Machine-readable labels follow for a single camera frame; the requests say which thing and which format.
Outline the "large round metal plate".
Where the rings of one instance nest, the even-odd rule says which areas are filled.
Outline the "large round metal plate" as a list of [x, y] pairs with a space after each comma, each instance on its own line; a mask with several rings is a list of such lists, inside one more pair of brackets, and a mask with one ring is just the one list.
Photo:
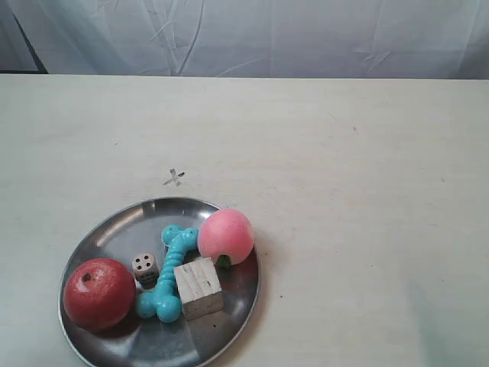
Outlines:
[[[63, 271], [60, 288], [83, 262], [113, 258], [126, 267], [147, 250], [158, 262], [165, 256], [165, 226], [200, 227], [219, 207], [189, 197], [163, 197], [137, 203], [98, 224], [77, 245]], [[141, 319], [133, 311], [113, 328], [91, 333], [76, 326], [59, 300], [58, 317], [70, 348], [88, 366], [205, 366], [242, 333], [261, 290], [261, 267], [255, 250], [239, 265], [217, 271], [224, 308], [192, 321], [169, 324]]]

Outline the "pink toy peach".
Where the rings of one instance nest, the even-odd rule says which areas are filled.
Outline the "pink toy peach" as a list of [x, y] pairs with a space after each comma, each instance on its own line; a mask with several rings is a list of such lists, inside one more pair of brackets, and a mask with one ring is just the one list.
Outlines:
[[236, 209], [220, 209], [201, 225], [197, 240], [202, 257], [216, 264], [227, 256], [230, 265], [242, 263], [254, 247], [254, 232], [249, 219]]

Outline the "whitewashed wooden block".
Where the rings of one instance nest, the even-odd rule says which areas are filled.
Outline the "whitewashed wooden block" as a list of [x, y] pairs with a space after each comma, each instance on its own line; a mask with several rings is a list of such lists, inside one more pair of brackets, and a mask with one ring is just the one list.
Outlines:
[[198, 258], [174, 268], [177, 290], [186, 320], [224, 307], [222, 287], [211, 258]]

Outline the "small wooden die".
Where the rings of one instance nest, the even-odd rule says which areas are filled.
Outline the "small wooden die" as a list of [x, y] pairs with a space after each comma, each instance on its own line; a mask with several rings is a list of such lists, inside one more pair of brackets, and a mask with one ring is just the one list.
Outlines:
[[142, 252], [137, 254], [131, 265], [134, 278], [142, 287], [155, 283], [159, 278], [160, 271], [153, 253]]

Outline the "turquoise rubber bone toy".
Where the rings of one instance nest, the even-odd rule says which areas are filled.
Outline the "turquoise rubber bone toy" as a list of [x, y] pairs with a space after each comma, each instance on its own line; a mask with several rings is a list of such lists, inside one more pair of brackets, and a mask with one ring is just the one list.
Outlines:
[[198, 234], [194, 227], [170, 225], [163, 229], [161, 240], [167, 247], [163, 267], [154, 289], [136, 297], [135, 311], [139, 317], [156, 316], [163, 323], [172, 323], [180, 317], [182, 304], [176, 295], [174, 270], [183, 264], [188, 252], [197, 249]]

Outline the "white backdrop cloth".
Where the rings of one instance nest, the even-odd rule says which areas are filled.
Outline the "white backdrop cloth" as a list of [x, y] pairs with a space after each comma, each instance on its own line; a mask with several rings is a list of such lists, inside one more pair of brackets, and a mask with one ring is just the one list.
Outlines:
[[486, 1], [3, 1], [1, 70], [488, 77]]

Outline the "red toy apple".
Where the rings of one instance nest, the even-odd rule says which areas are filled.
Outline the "red toy apple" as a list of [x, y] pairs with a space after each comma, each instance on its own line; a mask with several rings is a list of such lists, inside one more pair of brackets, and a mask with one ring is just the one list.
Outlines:
[[95, 258], [70, 275], [63, 291], [63, 307], [78, 327], [99, 332], [125, 318], [135, 295], [134, 277], [125, 265], [112, 258]]

